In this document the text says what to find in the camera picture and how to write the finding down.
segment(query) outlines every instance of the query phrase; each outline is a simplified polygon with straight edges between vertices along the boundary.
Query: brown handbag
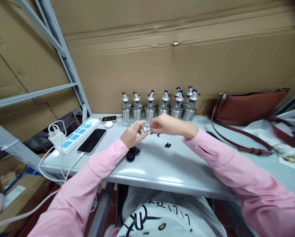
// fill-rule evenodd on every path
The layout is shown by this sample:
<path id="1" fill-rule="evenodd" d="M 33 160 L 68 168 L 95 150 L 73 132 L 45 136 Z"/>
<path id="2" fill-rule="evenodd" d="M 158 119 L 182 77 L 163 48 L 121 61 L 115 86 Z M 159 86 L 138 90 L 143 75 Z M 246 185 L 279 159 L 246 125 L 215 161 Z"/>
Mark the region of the brown handbag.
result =
<path id="1" fill-rule="evenodd" d="M 221 93 L 212 113 L 212 126 L 224 140 L 237 147 L 239 151 L 248 152 L 255 155 L 271 155 L 273 154 L 273 147 L 268 143 L 248 132 L 230 127 L 228 125 L 247 126 L 254 121 L 266 119 L 271 115 L 271 112 L 276 107 L 276 105 L 287 95 L 289 90 L 290 89 L 288 88 L 278 88 L 274 91 L 262 91 L 254 93 Z M 266 150 L 248 148 L 232 142 L 231 140 L 222 136 L 215 129 L 213 122 L 252 138 L 256 142 L 262 144 Z"/>

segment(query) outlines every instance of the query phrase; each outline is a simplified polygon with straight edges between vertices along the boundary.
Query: pink shirt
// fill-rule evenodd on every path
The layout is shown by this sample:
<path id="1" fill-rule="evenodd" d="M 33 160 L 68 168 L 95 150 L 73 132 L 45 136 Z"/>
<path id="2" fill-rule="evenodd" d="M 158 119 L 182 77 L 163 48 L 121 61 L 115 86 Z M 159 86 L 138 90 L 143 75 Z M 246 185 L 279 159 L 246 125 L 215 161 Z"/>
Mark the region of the pink shirt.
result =
<path id="1" fill-rule="evenodd" d="M 234 148 L 199 129 L 182 141 L 239 197 L 242 214 L 260 236 L 295 236 L 295 195 L 269 172 Z M 98 184 L 109 176 L 128 148 L 118 139 L 95 153 L 68 180 L 29 236 L 83 236 Z"/>

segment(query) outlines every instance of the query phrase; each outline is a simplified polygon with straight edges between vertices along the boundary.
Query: white table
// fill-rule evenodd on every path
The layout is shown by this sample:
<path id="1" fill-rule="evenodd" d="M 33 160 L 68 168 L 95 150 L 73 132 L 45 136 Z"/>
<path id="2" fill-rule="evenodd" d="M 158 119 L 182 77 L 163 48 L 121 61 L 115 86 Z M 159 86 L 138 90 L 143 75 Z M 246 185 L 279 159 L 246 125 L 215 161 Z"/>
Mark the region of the white table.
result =
<path id="1" fill-rule="evenodd" d="M 91 118 L 98 119 L 104 116 L 111 116 L 111 114 L 93 114 Z M 119 118 L 112 128 L 107 129 L 107 134 L 95 152 L 106 149 L 121 136 L 126 129 L 121 122 L 122 118 Z M 195 116 L 192 123 L 205 131 L 216 134 L 210 118 L 207 116 Z M 97 128 L 104 128 L 104 124 L 100 124 Z M 221 134 L 236 143 L 247 147 L 261 147 L 255 141 L 238 133 L 219 125 L 216 125 L 216 128 Z M 156 134 L 148 135 L 137 145 L 141 150 L 139 156 L 136 156 L 131 163 L 126 158 L 122 159 L 105 180 L 138 187 L 236 201 L 237 197 L 234 193 L 216 178 L 207 163 L 184 145 L 181 139 L 181 136 L 165 134 L 161 134 L 160 137 L 157 137 Z M 171 143 L 170 148 L 165 147 L 167 142 Z M 79 145 L 68 155 L 64 155 L 63 169 L 65 172 L 68 172 L 79 156 L 79 153 L 77 153 L 78 147 Z M 276 154 L 271 156 L 242 154 L 251 159 L 256 165 L 269 171 L 295 193 L 295 170 L 280 164 Z M 71 174 L 78 172 L 88 162 L 90 156 L 85 154 L 75 165 Z M 52 152 L 41 167 L 43 170 L 60 174 L 61 158 L 59 153 L 57 151 Z"/>

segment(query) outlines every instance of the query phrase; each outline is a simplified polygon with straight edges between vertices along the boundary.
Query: black phone screen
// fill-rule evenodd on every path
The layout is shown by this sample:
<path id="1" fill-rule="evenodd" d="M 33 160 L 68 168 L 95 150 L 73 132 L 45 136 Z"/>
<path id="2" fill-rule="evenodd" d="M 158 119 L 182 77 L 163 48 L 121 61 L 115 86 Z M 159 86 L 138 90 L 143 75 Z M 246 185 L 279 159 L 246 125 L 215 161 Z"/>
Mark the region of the black phone screen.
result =
<path id="1" fill-rule="evenodd" d="M 95 129 L 77 151 L 91 153 L 107 130 Z"/>
<path id="2" fill-rule="evenodd" d="M 117 119 L 117 116 L 109 116 L 109 117 L 103 117 L 101 122 L 109 122 L 109 121 L 115 121 Z"/>
<path id="3" fill-rule="evenodd" d="M 219 139 L 219 138 L 217 138 L 217 136 L 216 136 L 216 135 L 214 135 L 212 132 L 207 132 L 207 131 L 206 131 L 206 133 L 210 134 L 212 137 L 214 137 L 215 139 L 218 139 L 218 140 L 220 141 L 220 139 Z"/>

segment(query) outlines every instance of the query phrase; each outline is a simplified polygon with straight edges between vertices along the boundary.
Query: bag strap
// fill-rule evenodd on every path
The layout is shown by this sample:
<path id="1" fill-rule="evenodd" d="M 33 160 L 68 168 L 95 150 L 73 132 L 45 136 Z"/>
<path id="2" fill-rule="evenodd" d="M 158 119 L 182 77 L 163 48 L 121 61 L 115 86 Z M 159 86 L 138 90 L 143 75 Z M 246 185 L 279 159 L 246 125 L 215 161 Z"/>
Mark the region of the bag strap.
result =
<path id="1" fill-rule="evenodd" d="M 222 137 L 224 140 L 226 140 L 228 143 L 232 144 L 233 146 L 237 147 L 239 151 L 243 151 L 243 152 L 248 152 L 248 153 L 251 153 L 251 154 L 255 154 L 255 155 L 272 155 L 273 154 L 273 147 L 270 146 L 267 142 L 261 140 L 259 137 L 256 137 L 254 136 L 253 134 L 250 134 L 248 132 L 245 132 L 243 130 L 240 130 L 240 129 L 237 129 L 237 128 L 234 128 L 234 127 L 231 127 L 231 126 L 228 126 L 224 123 L 221 123 L 217 120 L 215 120 L 213 117 L 214 117 L 214 113 L 216 111 L 216 108 L 217 106 L 214 107 L 214 110 L 213 110 L 213 113 L 212 113 L 212 116 L 211 116 L 211 123 L 212 123 L 212 126 L 213 126 L 213 129 L 217 132 L 217 134 Z M 234 132 L 238 132 L 238 133 L 241 133 L 249 138 L 252 138 L 253 140 L 255 140 L 256 142 L 262 144 L 264 147 L 266 147 L 267 150 L 263 150 L 263 149 L 256 149 L 256 148 L 248 148 L 248 147 L 245 147 L 245 146 L 241 146 L 235 142 L 232 142 L 230 141 L 229 139 L 225 138 L 224 136 L 222 136 L 217 130 L 216 128 L 214 127 L 214 124 L 213 122 L 217 123 L 218 125 L 222 126 L 222 127 L 225 127 L 227 129 L 230 129 Z"/>

